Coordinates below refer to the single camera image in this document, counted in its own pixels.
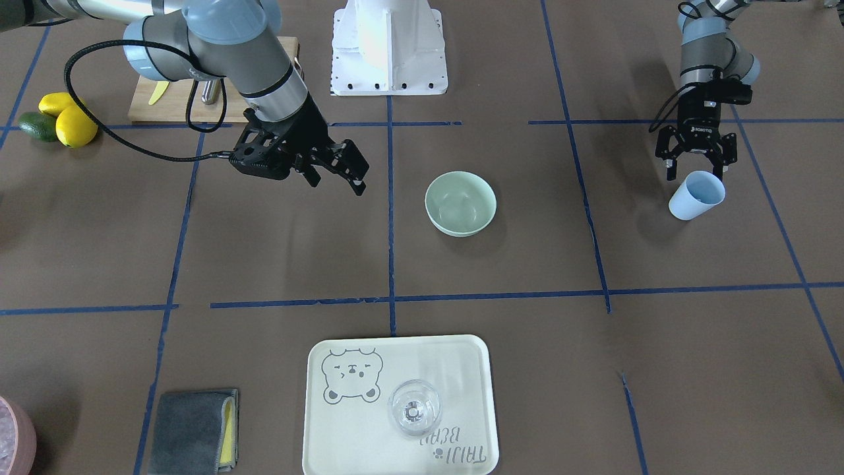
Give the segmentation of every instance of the avocado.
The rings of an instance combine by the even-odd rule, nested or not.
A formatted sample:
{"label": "avocado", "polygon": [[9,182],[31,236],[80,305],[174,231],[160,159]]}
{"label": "avocado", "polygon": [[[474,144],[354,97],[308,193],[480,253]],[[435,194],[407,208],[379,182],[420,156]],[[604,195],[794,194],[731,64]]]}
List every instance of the avocado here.
{"label": "avocado", "polygon": [[24,112],[18,117],[20,129],[42,142],[55,142],[56,118],[41,112]]}

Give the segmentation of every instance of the white tray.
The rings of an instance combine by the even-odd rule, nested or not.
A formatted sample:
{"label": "white tray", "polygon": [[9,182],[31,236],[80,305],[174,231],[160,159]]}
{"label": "white tray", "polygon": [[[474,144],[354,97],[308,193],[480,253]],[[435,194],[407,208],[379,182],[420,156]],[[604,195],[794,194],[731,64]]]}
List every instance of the white tray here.
{"label": "white tray", "polygon": [[[321,341],[307,378],[306,475],[485,475],[498,464],[490,354],[477,336]],[[442,402],[439,425],[423,437],[401,432],[388,410],[410,379],[430,383]]]}

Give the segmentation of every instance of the bear drawing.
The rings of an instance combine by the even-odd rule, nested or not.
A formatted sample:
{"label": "bear drawing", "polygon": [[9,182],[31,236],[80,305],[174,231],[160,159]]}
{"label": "bear drawing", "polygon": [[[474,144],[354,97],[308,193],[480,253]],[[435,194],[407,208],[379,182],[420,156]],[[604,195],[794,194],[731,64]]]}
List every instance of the bear drawing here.
{"label": "bear drawing", "polygon": [[325,374],[326,388],[323,392],[325,402],[337,404],[344,397],[360,397],[366,402],[375,402],[381,396],[378,387],[378,374],[384,367],[381,356],[375,352],[332,350],[322,360],[322,373]]}

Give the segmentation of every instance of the gray cloth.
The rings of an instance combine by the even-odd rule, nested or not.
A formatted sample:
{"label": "gray cloth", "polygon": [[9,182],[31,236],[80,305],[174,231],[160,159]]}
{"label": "gray cloth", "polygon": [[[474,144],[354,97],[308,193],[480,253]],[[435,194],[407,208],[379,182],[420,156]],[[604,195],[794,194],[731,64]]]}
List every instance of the gray cloth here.
{"label": "gray cloth", "polygon": [[228,400],[233,400],[234,410],[237,411],[237,390],[161,395],[149,475],[216,474]]}

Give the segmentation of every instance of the yellow knife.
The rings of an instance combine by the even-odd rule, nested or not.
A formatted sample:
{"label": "yellow knife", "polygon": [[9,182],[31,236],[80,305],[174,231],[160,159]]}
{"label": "yellow knife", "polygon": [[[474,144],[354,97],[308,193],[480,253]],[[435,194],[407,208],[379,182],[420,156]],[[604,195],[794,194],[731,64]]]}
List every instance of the yellow knife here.
{"label": "yellow knife", "polygon": [[158,102],[158,99],[164,95],[164,91],[167,90],[167,86],[170,85],[170,81],[158,81],[155,84],[155,90],[153,91],[152,97],[149,98],[149,104],[152,106],[154,103]]}

